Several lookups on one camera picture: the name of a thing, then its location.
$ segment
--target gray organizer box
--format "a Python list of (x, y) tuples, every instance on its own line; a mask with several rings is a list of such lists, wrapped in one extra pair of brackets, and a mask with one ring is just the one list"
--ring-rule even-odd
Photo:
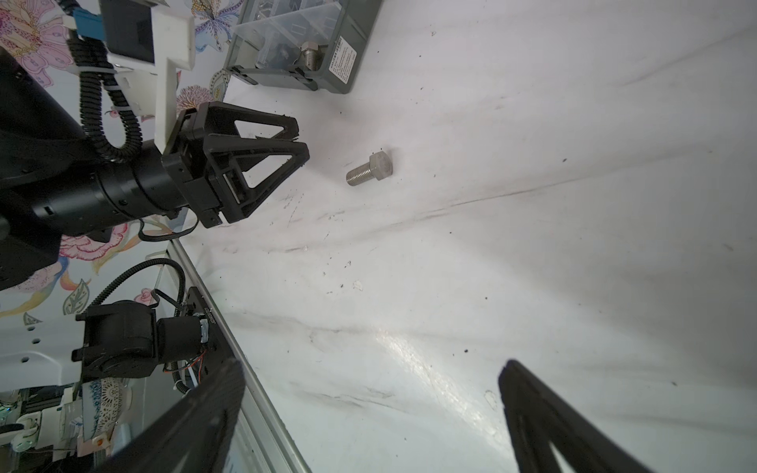
[[(381, 0), (247, 0), (225, 69), (247, 83), (288, 89), (352, 89)], [(319, 45), (316, 69), (301, 46)]]

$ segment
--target bolt thread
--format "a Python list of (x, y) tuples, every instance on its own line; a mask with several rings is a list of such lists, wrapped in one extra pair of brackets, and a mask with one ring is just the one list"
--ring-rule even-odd
[(371, 174), (371, 163), (365, 163), (347, 173), (347, 184), (349, 185), (363, 184), (365, 181), (371, 179), (373, 179), (373, 174)]
[(316, 52), (313, 49), (308, 49), (305, 51), (305, 67), (307, 67), (308, 70), (315, 70), (316, 69)]

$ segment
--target bolt head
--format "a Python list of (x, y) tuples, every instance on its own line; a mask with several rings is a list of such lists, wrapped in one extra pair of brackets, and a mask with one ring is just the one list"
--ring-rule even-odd
[(318, 51), (318, 43), (315, 41), (306, 41), (302, 43), (301, 51), (313, 50)]
[(373, 174), (373, 177), (375, 177), (377, 181), (391, 176), (391, 174), (394, 172), (394, 169), (391, 165), (391, 159), (389, 159), (389, 155), (384, 151), (379, 151), (376, 154), (372, 154), (369, 163), (371, 167), (371, 174)]

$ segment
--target bolt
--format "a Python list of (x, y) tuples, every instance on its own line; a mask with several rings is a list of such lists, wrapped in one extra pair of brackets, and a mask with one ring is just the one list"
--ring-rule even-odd
[(314, 41), (306, 41), (302, 43), (300, 48), (302, 54), (305, 56), (305, 67), (308, 70), (316, 69), (316, 56), (318, 55), (318, 43)]
[(367, 163), (347, 173), (347, 184), (363, 184), (365, 181), (373, 178), (380, 181), (385, 177), (391, 176), (392, 172), (391, 159), (389, 159), (389, 156), (384, 151), (379, 151), (376, 154), (372, 154)]

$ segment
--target marble surface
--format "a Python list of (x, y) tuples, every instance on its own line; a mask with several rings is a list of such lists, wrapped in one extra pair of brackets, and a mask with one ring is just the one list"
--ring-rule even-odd
[(756, 23), (386, 0), (349, 95), (232, 81), (311, 159), (182, 241), (314, 471), (516, 471), (510, 358), (657, 471), (754, 471)]

